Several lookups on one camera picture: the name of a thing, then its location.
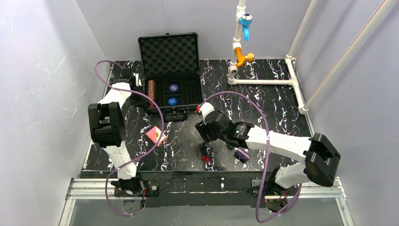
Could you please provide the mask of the black foam-lined poker case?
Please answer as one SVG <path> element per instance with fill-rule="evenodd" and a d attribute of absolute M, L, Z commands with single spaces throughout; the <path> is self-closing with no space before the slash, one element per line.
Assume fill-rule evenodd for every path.
<path fill-rule="evenodd" d="M 156 82 L 156 100 L 165 121 L 184 121 L 203 101 L 198 35 L 195 32 L 144 36 L 138 38 L 143 91 L 148 96 L 148 81 Z M 177 92 L 169 86 L 176 84 Z M 177 104 L 168 105 L 175 97 Z"/>

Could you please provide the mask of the red playing card box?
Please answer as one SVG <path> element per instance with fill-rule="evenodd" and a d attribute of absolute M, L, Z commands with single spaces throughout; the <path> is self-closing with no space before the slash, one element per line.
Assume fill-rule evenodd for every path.
<path fill-rule="evenodd" d="M 161 130 L 157 126 L 153 126 L 145 134 L 154 144 L 158 144 L 158 146 L 162 145 L 167 140 L 167 135 L 161 133 Z"/>

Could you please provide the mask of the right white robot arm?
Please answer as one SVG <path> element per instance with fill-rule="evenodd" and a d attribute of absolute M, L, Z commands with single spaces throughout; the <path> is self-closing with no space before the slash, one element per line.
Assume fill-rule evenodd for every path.
<path fill-rule="evenodd" d="M 267 132 L 246 122 L 233 122 L 221 111 L 199 110 L 202 120 L 195 125 L 207 143 L 224 141 L 231 149 L 259 149 L 286 156 L 296 161 L 287 167 L 276 167 L 263 186 L 263 195 L 284 194 L 295 185 L 313 182 L 332 187 L 341 155 L 326 136 L 296 137 Z"/>

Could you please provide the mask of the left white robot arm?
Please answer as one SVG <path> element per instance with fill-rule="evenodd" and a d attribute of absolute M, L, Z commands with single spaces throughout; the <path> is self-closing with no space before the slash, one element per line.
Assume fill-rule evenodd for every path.
<path fill-rule="evenodd" d="M 126 124 L 122 114 L 122 106 L 130 98 L 130 90 L 136 88 L 138 78 L 129 67 L 121 68 L 121 76 L 113 86 L 121 89 L 111 89 L 99 102 L 88 106 L 88 121 L 91 139 L 109 155 L 117 172 L 117 181 L 111 185 L 125 191 L 129 195 L 140 195 L 143 182 L 133 163 L 120 168 L 131 161 L 126 147 Z"/>

